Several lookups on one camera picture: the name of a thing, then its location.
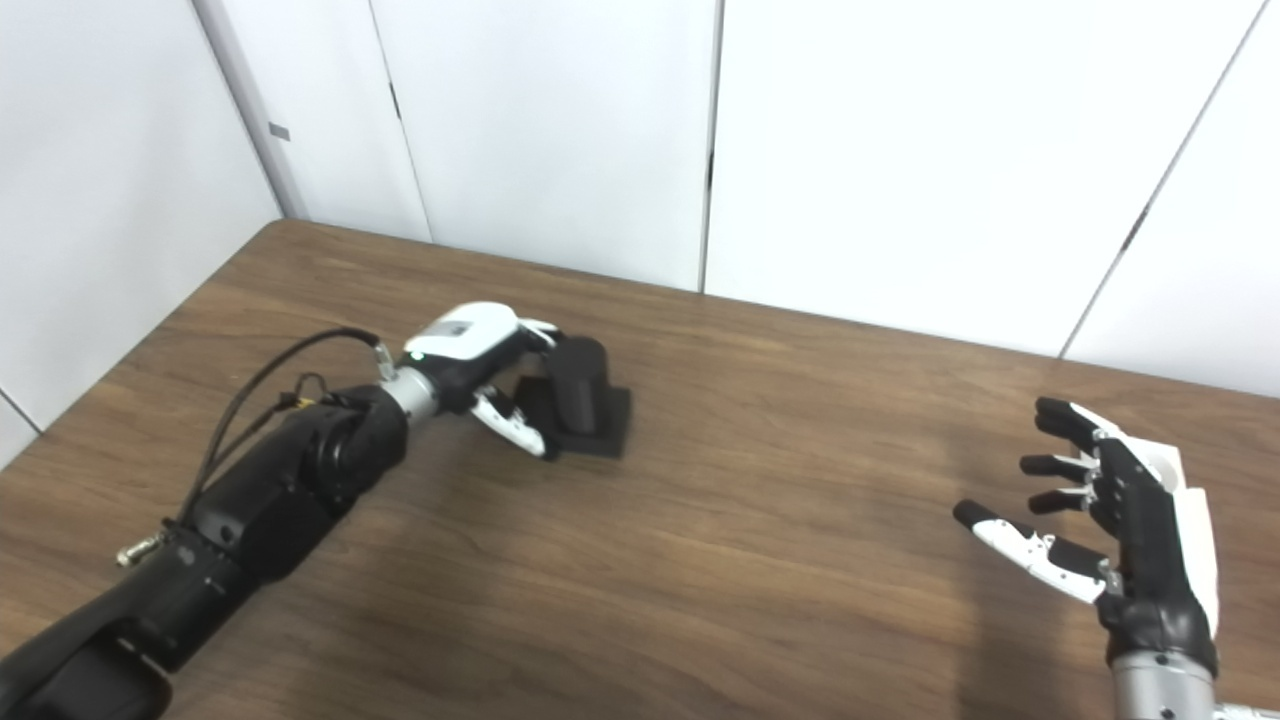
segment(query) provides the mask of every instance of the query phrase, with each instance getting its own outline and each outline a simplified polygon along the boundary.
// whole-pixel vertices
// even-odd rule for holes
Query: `black block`
[[[631,391],[609,387],[604,347],[563,340],[547,357],[545,378],[521,378],[516,406],[561,451],[621,457],[631,420]]]

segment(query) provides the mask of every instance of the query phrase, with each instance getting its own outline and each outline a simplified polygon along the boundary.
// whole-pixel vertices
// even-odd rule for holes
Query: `white robotic hand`
[[[1119,720],[1234,720],[1253,708],[1215,705],[1217,561],[1204,492],[1188,488],[1178,448],[1126,436],[1079,405],[1041,397],[1036,427],[1079,457],[1023,457],[1028,475],[1074,487],[1033,496],[1037,515],[1088,512],[1120,546],[1119,562],[965,500],[956,520],[1037,579],[1097,607]]]
[[[1037,428],[1071,441],[1080,454],[1021,459],[1028,475],[1056,475],[1074,483],[1032,496],[1029,510],[1036,515],[1085,511],[1107,533],[1117,536],[1125,520],[1120,493],[1126,483],[1164,488],[1172,497],[1187,580],[1204,610],[1211,635],[1216,634],[1217,561],[1208,503],[1202,488],[1187,487],[1178,448],[1129,437],[1115,423],[1073,402],[1042,397],[1036,409]],[[1029,525],[1004,519],[970,500],[956,505],[954,515],[984,543],[1059,592],[1089,603],[1108,587],[1112,593],[1124,592],[1124,578],[1101,552],[1055,536],[1039,536]]]
[[[492,383],[527,354],[545,356],[562,334],[556,325],[521,319],[498,302],[468,302],[445,313],[404,343],[398,375],[384,389],[428,387],[431,413],[471,413],[535,457],[552,460],[554,443],[530,425],[516,404]]]

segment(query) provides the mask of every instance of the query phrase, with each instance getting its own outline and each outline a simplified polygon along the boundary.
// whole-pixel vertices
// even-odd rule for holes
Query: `white wall panel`
[[[1258,0],[727,0],[707,288],[1057,354]]]
[[[714,0],[375,0],[436,242],[692,290]]]
[[[0,10],[0,387],[47,427],[279,215],[187,3]]]
[[[36,439],[36,430],[0,395],[0,470]]]
[[[1258,18],[1068,357],[1280,397],[1280,8]]]
[[[195,1],[285,213],[430,241],[369,1]]]

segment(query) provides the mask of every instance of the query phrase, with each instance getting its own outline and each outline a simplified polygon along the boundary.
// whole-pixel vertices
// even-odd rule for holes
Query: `robotic arm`
[[[297,405],[218,482],[197,484],[177,520],[120,551],[122,565],[138,566],[119,584],[0,660],[0,719],[159,717],[172,694],[165,674],[259,588],[301,565],[403,460],[410,428],[428,418],[471,413],[553,459],[554,443],[489,383],[526,354],[547,356],[561,338],[554,325],[494,302],[445,314],[406,343],[398,363],[372,338],[379,384]]]
[[[1030,455],[1028,475],[1073,487],[1033,496],[1043,515],[1088,512],[1120,544],[1120,561],[964,500],[954,515],[984,543],[1059,592],[1097,607],[1108,632],[1117,720],[1244,720],[1280,715],[1215,705],[1217,561],[1204,491],[1187,487],[1176,447],[1126,436],[1079,405],[1042,397],[1036,427],[1079,457]]]

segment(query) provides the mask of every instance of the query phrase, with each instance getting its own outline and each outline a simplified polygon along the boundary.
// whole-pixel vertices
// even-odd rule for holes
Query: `wooden table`
[[[495,300],[599,338],[621,462],[435,421],[177,678],[169,717],[1111,717],[1105,634],[950,518],[1025,518],[1038,395],[1181,446],[1220,696],[1280,707],[1280,402],[300,222],[269,225],[0,477],[0,652],[114,583],[291,338]],[[301,368],[371,377],[334,343]],[[1111,550],[1083,516],[1039,521]]]

